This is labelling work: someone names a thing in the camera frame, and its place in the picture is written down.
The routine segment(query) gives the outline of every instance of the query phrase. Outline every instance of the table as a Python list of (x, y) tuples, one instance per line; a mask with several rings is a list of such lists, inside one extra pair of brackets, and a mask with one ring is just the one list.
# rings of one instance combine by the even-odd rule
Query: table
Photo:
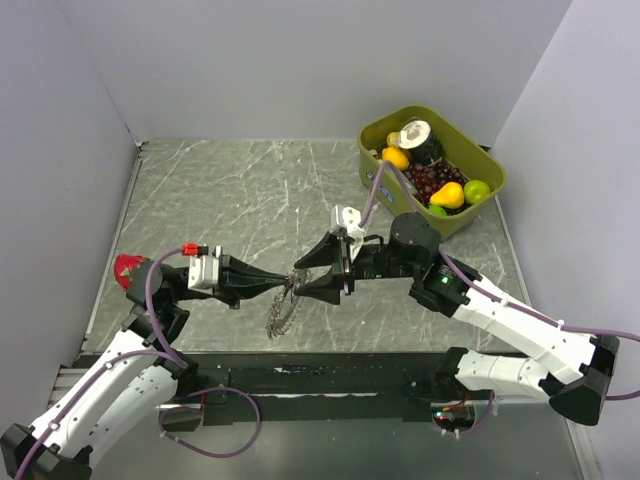
[[(286, 273), (322, 238), (333, 205), (363, 209), (368, 194), (358, 176), (354, 141), (155, 140), (143, 145), (139, 161), (116, 254), (154, 258), (184, 242), (201, 242)], [(388, 237), (392, 219), (386, 208), (376, 208), (368, 233)], [(446, 248), (522, 300), (494, 202)], [(168, 263), (185, 261), (176, 257)], [(185, 352), (440, 352), (451, 346), (513, 351), (486, 332), (421, 307), (408, 296), (410, 283), (359, 282), (340, 306), (305, 299), (291, 330), (273, 341), (265, 330), (272, 293), (236, 311), (215, 300), (185, 302), (191, 317), (174, 346)], [(85, 353), (104, 351), (130, 307), (110, 267)]]

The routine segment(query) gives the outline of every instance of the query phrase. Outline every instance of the yellow fruit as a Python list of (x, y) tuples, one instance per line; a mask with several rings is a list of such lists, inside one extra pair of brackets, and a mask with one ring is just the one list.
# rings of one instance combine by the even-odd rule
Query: yellow fruit
[(397, 147), (398, 146), (398, 132), (391, 132), (387, 135), (387, 147)]
[(464, 203), (464, 190), (459, 183), (449, 182), (429, 199), (431, 205), (445, 208), (458, 208)]
[(382, 160), (393, 163), (398, 170), (409, 168), (409, 158), (398, 147), (387, 147), (382, 150)]

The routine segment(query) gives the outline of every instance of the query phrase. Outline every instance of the green basket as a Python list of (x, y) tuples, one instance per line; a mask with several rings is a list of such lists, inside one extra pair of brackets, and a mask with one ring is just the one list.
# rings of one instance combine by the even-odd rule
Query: green basket
[[(448, 163), (458, 167), (467, 178), (482, 180), (491, 188), (491, 194), (481, 202), (457, 215), (448, 217), (433, 215), (416, 200), (420, 213), (427, 219), (431, 228), (436, 229), (442, 234), (442, 238), (446, 239), (471, 223), (489, 202), (493, 201), (493, 197), (504, 188), (506, 173), (487, 152), (438, 113), (427, 107), (411, 105), (367, 125), (360, 132), (358, 137), (360, 179), (366, 187), (371, 188), (379, 167), (379, 160), (375, 159), (369, 150), (386, 146), (387, 135), (390, 132), (401, 130), (409, 121), (415, 119), (424, 120), (431, 125), (436, 137), (442, 142), (444, 157)], [(397, 216), (413, 210), (400, 184), (389, 170), (384, 172), (376, 196), (393, 215)]]

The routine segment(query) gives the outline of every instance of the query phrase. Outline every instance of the bunch of grapes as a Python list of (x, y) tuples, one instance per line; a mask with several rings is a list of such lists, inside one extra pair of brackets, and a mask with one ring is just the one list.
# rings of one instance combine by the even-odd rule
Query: bunch of grapes
[(467, 179), (459, 168), (453, 167), (443, 161), (429, 167), (424, 165), (411, 165), (405, 172), (405, 176), (411, 181), (424, 206), (429, 205), (429, 198), (436, 193), (445, 183), (457, 182), (464, 187)]

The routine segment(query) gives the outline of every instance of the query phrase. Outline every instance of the metal strip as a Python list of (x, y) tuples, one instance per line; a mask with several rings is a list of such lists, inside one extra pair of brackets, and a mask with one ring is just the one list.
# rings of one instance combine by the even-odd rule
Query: metal strip
[[(531, 306), (531, 297), (529, 296), (529, 291), (527, 290), (527, 286), (524, 282), (524, 276), (522, 275), (520, 262), (518, 261), (518, 256), (516, 255), (516, 251), (513, 246), (513, 240), (511, 239), (511, 234), (509, 233), (509, 227), (507, 226), (507, 221), (504, 217), (502, 205), (500, 205), (500, 200), (497, 196), (495, 197), (495, 199), (496, 205), (498, 206), (498, 212), (500, 212), (500, 219), (502, 220), (502, 225), (504, 226), (504, 233), (507, 236), (507, 240), (509, 241), (509, 248), (511, 249), (511, 255), (513, 256), (513, 264), (516, 269), (518, 283), (520, 284), (520, 288), (522, 290), (522, 297), (524, 299), (524, 302), (527, 305)], [(602, 480), (604, 477), (602, 476), (602, 472), (600, 471), (600, 467), (598, 466), (596, 453), (593, 449), (593, 443), (591, 442), (591, 438), (589, 437), (589, 431), (587, 427), (568, 420), (566, 420), (566, 423), (567, 429), (569, 431), (569, 437), (571, 438), (573, 448), (576, 452), (578, 466), (580, 467), (582, 477), (585, 480)]]
[(100, 287), (98, 288), (98, 293), (96, 294), (96, 299), (93, 302), (93, 309), (91, 310), (91, 316), (89, 317), (89, 325), (87, 326), (87, 330), (84, 334), (84, 340), (82, 341), (82, 346), (80, 347), (80, 353), (85, 351), (87, 346), (87, 342), (89, 341), (89, 335), (91, 334), (91, 330), (93, 328), (93, 322), (96, 319), (96, 313), (98, 312), (98, 305), (100, 304), (100, 298), (102, 297), (102, 292), (104, 291), (104, 286), (107, 283), (107, 278), (109, 277), (111, 263), (113, 261), (113, 256), (116, 253), (116, 247), (118, 246), (118, 240), (120, 240), (120, 232), (122, 231), (122, 227), (124, 226), (124, 219), (127, 215), (127, 210), (129, 208), (129, 203), (131, 202), (131, 196), (133, 195), (133, 189), (135, 187), (136, 181), (138, 180), (138, 174), (140, 173), (140, 167), (142, 165), (143, 158), (143, 148), (144, 145), (140, 149), (138, 149), (138, 156), (136, 157), (135, 163), (133, 164), (133, 170), (131, 172), (131, 177), (129, 178), (129, 185), (127, 186), (127, 191), (124, 196), (124, 201), (122, 202), (122, 208), (120, 209), (120, 217), (118, 218), (118, 225), (116, 226), (116, 231), (113, 235), (113, 241), (111, 242), (111, 249), (109, 250), (109, 256), (107, 258), (107, 263), (104, 267), (104, 273), (102, 274), (102, 280), (100, 280)]

